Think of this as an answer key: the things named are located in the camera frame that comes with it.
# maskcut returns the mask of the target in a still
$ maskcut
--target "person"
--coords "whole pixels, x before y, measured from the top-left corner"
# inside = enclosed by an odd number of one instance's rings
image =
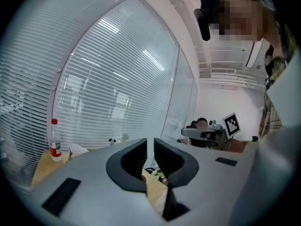
[[[200,128],[200,127],[207,127],[208,126],[208,122],[205,118],[201,117],[201,118],[198,118],[197,120],[197,128]]]
[[[270,43],[265,54],[268,82],[265,86],[264,106],[259,125],[259,138],[282,127],[281,120],[267,90],[275,83],[297,50],[297,43],[289,27],[276,11],[271,0],[201,0],[201,11],[209,24],[218,25],[220,34],[235,39]],[[241,143],[243,150],[247,143]]]

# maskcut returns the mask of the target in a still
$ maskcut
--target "wooden desk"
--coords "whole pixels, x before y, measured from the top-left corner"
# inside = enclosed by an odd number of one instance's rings
[[[45,150],[41,156],[32,179],[31,189],[33,189],[40,181],[49,176],[55,170],[63,166],[68,161],[68,154],[62,153],[62,160],[53,161],[49,150]],[[157,200],[167,191],[167,187],[156,180],[146,170],[143,169],[142,175],[146,178],[147,199],[150,204],[155,207]]]

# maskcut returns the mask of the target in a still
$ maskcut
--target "white wall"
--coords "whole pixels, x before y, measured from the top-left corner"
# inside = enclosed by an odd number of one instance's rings
[[[198,56],[193,45],[192,39],[185,26],[184,21],[180,17],[177,10],[173,7],[170,0],[145,0],[167,24],[174,37],[180,44],[188,64],[191,67],[195,80],[199,78]]]
[[[224,127],[222,118],[235,112],[241,131],[234,138],[251,140],[258,136],[262,107],[263,93],[257,90],[200,88],[194,119],[205,117]]]

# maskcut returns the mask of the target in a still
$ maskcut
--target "ceiling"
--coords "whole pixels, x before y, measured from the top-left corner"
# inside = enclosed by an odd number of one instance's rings
[[[210,68],[229,68],[247,72],[260,85],[264,85],[264,78],[266,76],[264,55],[269,46],[266,41],[262,42],[259,52],[257,51],[258,56],[253,67],[246,68],[253,42],[225,40],[212,30],[210,31],[211,39],[204,41],[202,40],[197,21],[193,14],[194,9],[200,8],[200,0],[170,1],[183,19],[195,46],[200,68],[200,80],[202,79],[204,70],[207,71]]]

